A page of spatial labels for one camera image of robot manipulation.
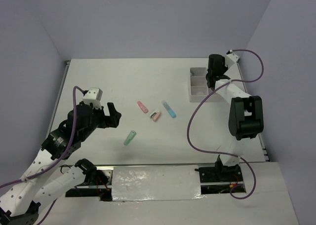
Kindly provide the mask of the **blue highlighter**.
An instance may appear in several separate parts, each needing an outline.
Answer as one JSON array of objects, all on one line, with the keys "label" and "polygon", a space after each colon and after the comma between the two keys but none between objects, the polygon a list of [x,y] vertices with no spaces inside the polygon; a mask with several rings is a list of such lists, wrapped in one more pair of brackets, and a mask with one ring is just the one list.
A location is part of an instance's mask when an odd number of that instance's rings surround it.
[{"label": "blue highlighter", "polygon": [[169,113],[169,115],[170,115],[172,118],[175,118],[175,117],[176,117],[176,113],[175,113],[174,110],[170,107],[170,105],[169,105],[166,101],[162,101],[161,103],[162,103],[162,105],[164,106],[164,108],[167,110],[167,112]]}]

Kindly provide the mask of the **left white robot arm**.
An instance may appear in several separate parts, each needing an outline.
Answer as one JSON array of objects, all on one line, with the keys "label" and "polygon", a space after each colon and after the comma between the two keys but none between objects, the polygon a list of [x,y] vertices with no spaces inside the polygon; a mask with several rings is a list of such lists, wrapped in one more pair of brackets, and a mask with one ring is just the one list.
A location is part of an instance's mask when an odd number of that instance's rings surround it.
[{"label": "left white robot arm", "polygon": [[69,171],[49,182],[54,170],[97,128],[116,128],[121,113],[107,104],[109,115],[98,101],[82,101],[68,113],[67,119],[48,135],[36,158],[23,176],[10,183],[11,189],[0,198],[2,225],[31,225],[39,213],[66,191],[81,183],[91,185],[100,171],[87,159],[80,159]]}]

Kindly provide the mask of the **pink correction tape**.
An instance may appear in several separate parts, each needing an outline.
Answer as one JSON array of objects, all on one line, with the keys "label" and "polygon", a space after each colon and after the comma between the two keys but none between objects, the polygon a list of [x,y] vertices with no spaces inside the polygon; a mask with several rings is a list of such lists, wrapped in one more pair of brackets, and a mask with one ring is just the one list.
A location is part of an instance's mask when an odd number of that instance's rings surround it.
[{"label": "pink correction tape", "polygon": [[138,101],[137,105],[139,106],[139,108],[141,109],[143,113],[148,113],[147,107],[141,101]]}]

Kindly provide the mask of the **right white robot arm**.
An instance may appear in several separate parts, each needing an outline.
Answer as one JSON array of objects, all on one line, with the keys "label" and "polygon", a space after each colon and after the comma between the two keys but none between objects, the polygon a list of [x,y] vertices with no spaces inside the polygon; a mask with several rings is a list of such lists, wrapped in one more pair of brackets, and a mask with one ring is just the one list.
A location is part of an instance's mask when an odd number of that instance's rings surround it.
[{"label": "right white robot arm", "polygon": [[245,139],[256,138],[264,129],[261,97],[251,96],[241,90],[226,75],[228,69],[237,62],[238,56],[233,52],[226,56],[211,54],[208,58],[207,86],[230,104],[228,129],[233,139],[225,154],[217,158],[222,165],[214,171],[215,177],[220,181],[226,181],[232,175],[230,167],[240,162]]}]

